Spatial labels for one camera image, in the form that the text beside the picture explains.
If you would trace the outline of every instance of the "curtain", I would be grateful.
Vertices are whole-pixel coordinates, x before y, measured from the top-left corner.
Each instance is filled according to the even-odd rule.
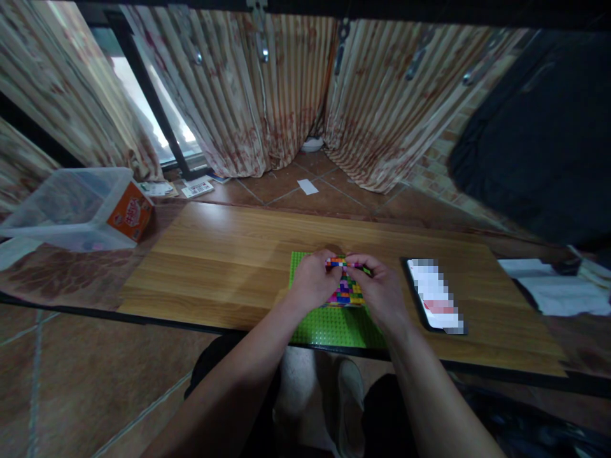
[[[59,164],[0,118],[0,214],[12,213]]]
[[[330,159],[362,188],[390,191],[485,83],[490,64],[525,31],[489,40],[494,32],[469,25],[351,22],[328,93],[324,139]],[[421,63],[408,80],[425,38]],[[484,77],[464,85],[473,66]]]
[[[217,173],[259,177],[295,158],[323,115],[334,19],[266,15],[261,63],[248,13],[122,10]]]
[[[87,167],[161,166],[119,81],[72,2],[0,3],[0,90]]]

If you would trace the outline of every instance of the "plastic storage box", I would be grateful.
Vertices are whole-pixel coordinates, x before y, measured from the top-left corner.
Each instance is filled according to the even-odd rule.
[[[79,252],[133,248],[152,212],[130,169],[60,169],[0,225],[0,235]]]

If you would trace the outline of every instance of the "shoe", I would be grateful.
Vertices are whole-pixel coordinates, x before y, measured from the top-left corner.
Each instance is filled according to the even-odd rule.
[[[361,427],[363,417],[363,379],[350,359],[339,366],[339,415],[337,451],[342,458],[362,458],[365,454],[365,436]]]

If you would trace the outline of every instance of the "person's left hand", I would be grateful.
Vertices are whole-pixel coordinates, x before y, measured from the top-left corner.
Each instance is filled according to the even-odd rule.
[[[327,259],[336,257],[332,251],[323,249],[303,258],[288,294],[291,302],[303,307],[306,313],[323,305],[337,289],[342,277],[341,267],[335,266],[329,272],[325,267]]]

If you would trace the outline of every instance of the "leg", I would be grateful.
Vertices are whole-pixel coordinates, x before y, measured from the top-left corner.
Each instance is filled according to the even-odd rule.
[[[365,457],[418,456],[397,376],[386,374],[365,396]]]
[[[191,384],[185,391],[185,399],[191,395],[193,390],[199,385],[204,377],[216,366],[241,340],[243,334],[225,334],[214,340],[199,356],[193,373]],[[277,456],[276,440],[274,437],[274,422],[272,419],[272,409],[276,403],[276,397],[280,390],[280,371],[276,374],[267,391],[267,395],[261,405],[261,410],[257,416],[253,429],[248,436],[248,440],[242,451],[242,457],[254,456]]]

